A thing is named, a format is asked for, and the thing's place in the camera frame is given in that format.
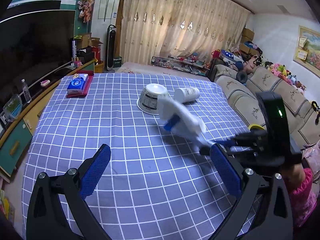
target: white paper bowl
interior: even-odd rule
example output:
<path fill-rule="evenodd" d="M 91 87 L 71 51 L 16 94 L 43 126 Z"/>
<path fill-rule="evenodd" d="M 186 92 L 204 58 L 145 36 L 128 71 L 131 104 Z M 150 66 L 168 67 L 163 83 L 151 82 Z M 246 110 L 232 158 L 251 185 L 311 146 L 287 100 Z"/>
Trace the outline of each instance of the white paper bowl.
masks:
<path fill-rule="evenodd" d="M 169 97 L 168 90 L 165 86 L 160 84 L 148 84 L 143 89 L 137 106 L 145 113 L 158 115 L 157 101 L 158 98 Z"/>

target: framed painting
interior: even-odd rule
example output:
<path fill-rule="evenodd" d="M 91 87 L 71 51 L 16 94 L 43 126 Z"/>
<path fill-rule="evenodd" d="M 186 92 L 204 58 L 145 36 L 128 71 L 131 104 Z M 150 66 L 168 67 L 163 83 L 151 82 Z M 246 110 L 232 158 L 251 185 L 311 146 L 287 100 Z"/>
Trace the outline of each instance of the framed painting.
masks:
<path fill-rule="evenodd" d="M 303 40 L 303 48 L 299 46 L 301 40 Z M 307 52 L 305 60 L 300 59 L 301 51 Z M 298 43 L 293 60 L 320 77 L 320 33 L 299 26 Z"/>

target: pink clothing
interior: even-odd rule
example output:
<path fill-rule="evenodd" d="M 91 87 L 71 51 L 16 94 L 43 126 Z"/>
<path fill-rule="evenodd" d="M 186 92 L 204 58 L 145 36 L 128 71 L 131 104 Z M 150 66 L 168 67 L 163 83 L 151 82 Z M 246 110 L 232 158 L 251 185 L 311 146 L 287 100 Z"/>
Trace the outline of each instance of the pink clothing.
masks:
<path fill-rule="evenodd" d="M 317 197 L 311 191 L 313 174 L 309 168 L 304 169 L 305 180 L 300 187 L 289 193 L 292 208 L 293 223 L 296 227 L 301 227 L 316 208 Z"/>

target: tower fan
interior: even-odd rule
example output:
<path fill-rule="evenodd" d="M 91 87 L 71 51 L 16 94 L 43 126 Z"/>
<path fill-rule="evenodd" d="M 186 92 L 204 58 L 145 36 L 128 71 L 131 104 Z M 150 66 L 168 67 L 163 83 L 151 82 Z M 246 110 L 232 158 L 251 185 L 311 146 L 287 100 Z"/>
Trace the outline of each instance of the tower fan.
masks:
<path fill-rule="evenodd" d="M 106 42 L 106 56 L 105 69 L 111 70 L 113 68 L 113 58 L 115 56 L 115 41 L 116 41 L 116 27 L 112 24 L 108 26 L 107 42 Z"/>

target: red placemat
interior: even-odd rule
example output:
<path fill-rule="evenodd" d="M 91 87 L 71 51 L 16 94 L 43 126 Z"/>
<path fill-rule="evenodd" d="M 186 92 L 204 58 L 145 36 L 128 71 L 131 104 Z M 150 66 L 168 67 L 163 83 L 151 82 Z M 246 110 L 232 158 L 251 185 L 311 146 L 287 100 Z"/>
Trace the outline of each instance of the red placemat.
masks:
<path fill-rule="evenodd" d="M 92 81 L 93 76 L 94 76 L 93 71 L 92 70 L 79 70 L 76 73 L 78 73 L 78 74 L 88 74 L 88 81 L 85 84 L 85 88 L 84 88 L 83 94 L 66 95 L 66 98 L 74 98 L 74 97 L 82 97 L 82 98 L 84 98 L 88 94 L 89 87 L 90 87 L 91 81 Z"/>

